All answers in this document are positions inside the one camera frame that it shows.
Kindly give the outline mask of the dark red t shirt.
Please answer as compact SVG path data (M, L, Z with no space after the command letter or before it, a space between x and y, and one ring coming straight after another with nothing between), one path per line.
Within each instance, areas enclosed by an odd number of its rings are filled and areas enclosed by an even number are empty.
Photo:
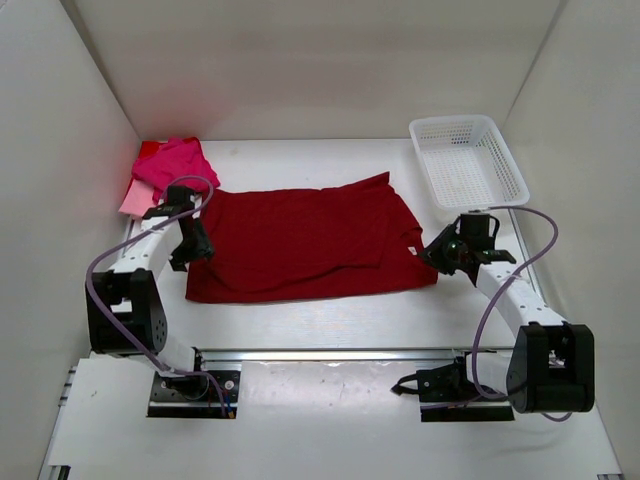
M217 191L202 223L210 260L189 267L186 298L256 304L429 287L423 229L387 172L322 189Z

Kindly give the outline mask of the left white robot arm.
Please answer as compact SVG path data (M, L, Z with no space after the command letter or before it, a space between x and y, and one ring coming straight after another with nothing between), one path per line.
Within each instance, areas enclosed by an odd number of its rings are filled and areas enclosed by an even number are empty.
M201 212L214 190L203 177L178 178L161 203L143 215L139 233L100 254L85 274L92 351L141 354L157 371L174 376L174 385L188 398L206 392L209 373L200 366L199 350L168 332L157 280L167 266L185 272L188 264L213 258Z

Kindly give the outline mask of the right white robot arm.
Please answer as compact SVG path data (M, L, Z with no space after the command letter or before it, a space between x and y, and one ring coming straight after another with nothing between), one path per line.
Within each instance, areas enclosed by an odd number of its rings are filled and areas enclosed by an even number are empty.
M542 252L519 263L496 246L500 221L493 208L460 214L419 254L443 275L464 273L489 300L464 366L448 376L460 400L477 394L506 400L519 413L586 413L595 404L595 339L590 328L553 310L524 279ZM514 336L511 355L484 351L482 334L498 312Z

